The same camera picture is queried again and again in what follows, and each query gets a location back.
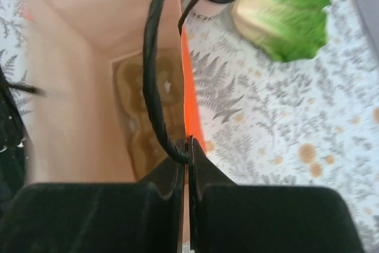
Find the orange paper bag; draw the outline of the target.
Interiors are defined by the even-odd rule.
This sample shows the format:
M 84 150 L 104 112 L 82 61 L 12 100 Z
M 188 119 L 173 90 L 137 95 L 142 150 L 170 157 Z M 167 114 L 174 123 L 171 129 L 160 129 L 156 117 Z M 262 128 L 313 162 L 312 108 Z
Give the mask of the orange paper bag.
M 118 119 L 111 61 L 143 47 L 151 0 L 24 0 L 28 67 L 43 91 L 34 99 L 27 182 L 130 181 L 131 160 Z M 187 135 L 203 138 L 181 0 L 166 0 L 161 45 L 179 51 Z

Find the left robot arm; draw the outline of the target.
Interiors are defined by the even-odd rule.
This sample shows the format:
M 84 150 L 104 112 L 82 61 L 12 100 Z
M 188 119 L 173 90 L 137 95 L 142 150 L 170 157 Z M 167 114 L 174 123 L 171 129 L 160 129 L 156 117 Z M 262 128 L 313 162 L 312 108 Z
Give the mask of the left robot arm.
M 11 94 L 12 89 L 36 95 L 46 93 L 34 86 L 10 83 L 1 72 L 1 217 L 8 211 L 12 199 L 25 184 L 25 147 L 31 143 Z

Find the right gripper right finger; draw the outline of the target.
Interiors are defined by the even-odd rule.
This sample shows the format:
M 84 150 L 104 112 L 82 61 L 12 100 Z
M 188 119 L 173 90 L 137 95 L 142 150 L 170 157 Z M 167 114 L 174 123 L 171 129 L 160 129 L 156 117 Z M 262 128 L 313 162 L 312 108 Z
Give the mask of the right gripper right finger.
M 190 247 L 195 252 L 363 252 L 333 189 L 238 185 L 188 141 Z

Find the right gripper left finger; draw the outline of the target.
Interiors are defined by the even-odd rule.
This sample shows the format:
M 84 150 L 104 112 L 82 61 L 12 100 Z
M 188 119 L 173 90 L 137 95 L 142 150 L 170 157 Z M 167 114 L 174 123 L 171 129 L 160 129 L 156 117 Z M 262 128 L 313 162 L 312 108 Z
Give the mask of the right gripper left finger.
M 184 178 L 166 158 L 138 182 L 28 185 L 1 221 L 1 251 L 181 252 Z

